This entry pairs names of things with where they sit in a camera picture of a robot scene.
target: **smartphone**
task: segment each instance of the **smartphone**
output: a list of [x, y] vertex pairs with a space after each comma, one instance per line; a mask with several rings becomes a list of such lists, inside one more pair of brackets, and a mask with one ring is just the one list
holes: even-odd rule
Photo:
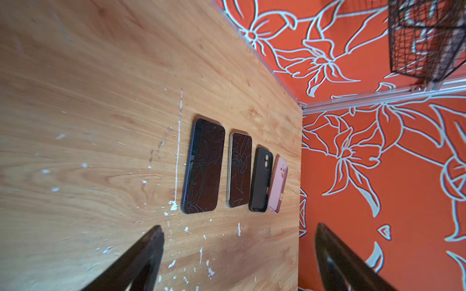
[[280, 211], [285, 182], [287, 181], [288, 165], [281, 156], [275, 160], [274, 171], [272, 172], [272, 181], [269, 188], [268, 208], [278, 214]]
[[274, 155], [265, 148], [258, 147], [254, 158], [253, 179], [251, 182], [251, 198], [249, 210], [253, 212], [265, 212], [268, 202], [268, 188]]
[[230, 134], [230, 155], [226, 204], [237, 207], [249, 203], [251, 193], [251, 156], [253, 140], [250, 136], [232, 132]]
[[202, 118], [194, 121], [181, 200], [184, 213], [212, 211], [217, 207], [224, 143], [223, 126]]

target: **wood grain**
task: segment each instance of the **wood grain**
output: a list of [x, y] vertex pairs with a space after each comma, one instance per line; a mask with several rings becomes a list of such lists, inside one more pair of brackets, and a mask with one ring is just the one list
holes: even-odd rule
[[[0, 290], [79, 290], [156, 224], [156, 290], [296, 290], [302, 111], [214, 4], [5, 0], [0, 33]], [[278, 215], [227, 208], [228, 138], [216, 210], [170, 211], [198, 114], [285, 159]]]

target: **blue smartphone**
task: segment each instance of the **blue smartphone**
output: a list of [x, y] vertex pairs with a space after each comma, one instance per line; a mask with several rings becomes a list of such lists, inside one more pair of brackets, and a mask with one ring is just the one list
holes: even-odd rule
[[217, 207], [225, 129], [211, 121], [194, 121], [189, 146], [181, 209], [186, 214]]

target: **black wire mesh basket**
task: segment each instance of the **black wire mesh basket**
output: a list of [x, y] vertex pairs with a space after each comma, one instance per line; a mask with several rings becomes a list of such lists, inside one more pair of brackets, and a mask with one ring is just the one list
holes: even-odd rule
[[466, 62], [466, 0], [389, 0], [391, 71], [440, 82]]

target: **red wall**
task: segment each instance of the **red wall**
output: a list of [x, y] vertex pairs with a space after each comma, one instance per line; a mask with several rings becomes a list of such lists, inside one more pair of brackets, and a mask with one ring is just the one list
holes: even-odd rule
[[466, 291], [466, 96], [304, 117], [301, 184], [301, 288], [324, 222], [400, 291]]
[[302, 103], [417, 82], [390, 73], [387, 0], [216, 1]]

